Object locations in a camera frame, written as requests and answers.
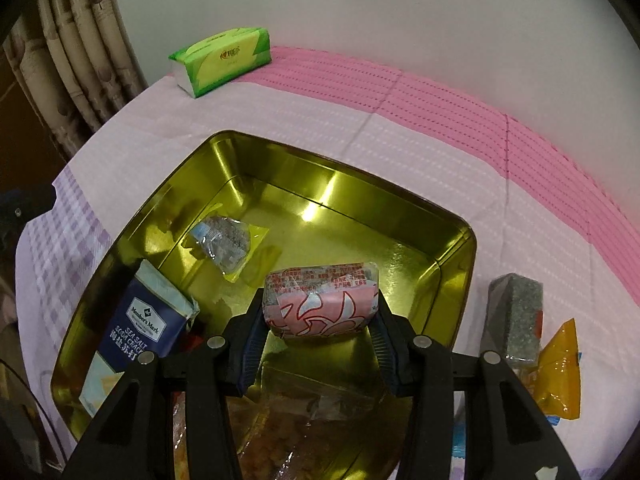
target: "green tissue package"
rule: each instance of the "green tissue package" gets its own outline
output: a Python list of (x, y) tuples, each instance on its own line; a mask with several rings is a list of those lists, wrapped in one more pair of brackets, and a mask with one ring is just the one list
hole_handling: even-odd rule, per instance
[(200, 97), (227, 81), (271, 61), (265, 28), (232, 28), (169, 56), (178, 86)]

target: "tablecloth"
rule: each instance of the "tablecloth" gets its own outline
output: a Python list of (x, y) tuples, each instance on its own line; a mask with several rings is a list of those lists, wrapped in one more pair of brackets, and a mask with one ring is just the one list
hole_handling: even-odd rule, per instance
[[(30, 385), (67, 451), (50, 377), (102, 256), (156, 187), (226, 129), (361, 168), (462, 216), (478, 254), (455, 350), (478, 354), (489, 282), (545, 287), (545, 344), (575, 317), (582, 416), (556, 430), (599, 478), (640, 418), (640, 235), (566, 155), (515, 118), (428, 78), (327, 52), (276, 47), (273, 62), (194, 100), (166, 76), (105, 124), (55, 180), (58, 199), (16, 254)], [(454, 463), (452, 478), (461, 478)]]

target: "white sticker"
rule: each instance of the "white sticker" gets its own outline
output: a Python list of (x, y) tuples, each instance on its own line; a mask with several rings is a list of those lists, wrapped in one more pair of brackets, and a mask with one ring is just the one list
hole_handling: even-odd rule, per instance
[(536, 473), (536, 478), (538, 480), (556, 480), (556, 476), (558, 476), (558, 466), (553, 468), (541, 467)]
[(133, 301), (131, 301), (131, 305), (129, 305), (127, 309), (127, 317), (131, 320), (138, 332), (156, 343), (166, 327), (164, 319), (158, 316), (154, 308), (144, 301), (140, 301), (138, 298), (134, 298)]

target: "pink snack package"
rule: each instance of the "pink snack package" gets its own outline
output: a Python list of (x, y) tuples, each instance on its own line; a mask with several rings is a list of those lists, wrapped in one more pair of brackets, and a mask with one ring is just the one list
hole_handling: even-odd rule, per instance
[(293, 267), (271, 272), (264, 280), (262, 313), (278, 337), (361, 330), (377, 311), (374, 263)]

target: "blue wrapper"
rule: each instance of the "blue wrapper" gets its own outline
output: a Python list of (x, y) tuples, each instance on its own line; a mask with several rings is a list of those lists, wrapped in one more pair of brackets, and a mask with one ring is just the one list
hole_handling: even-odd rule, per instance
[(89, 366), (80, 401), (94, 416), (127, 366), (151, 350), (160, 357), (199, 312), (154, 266), (143, 260), (127, 285)]

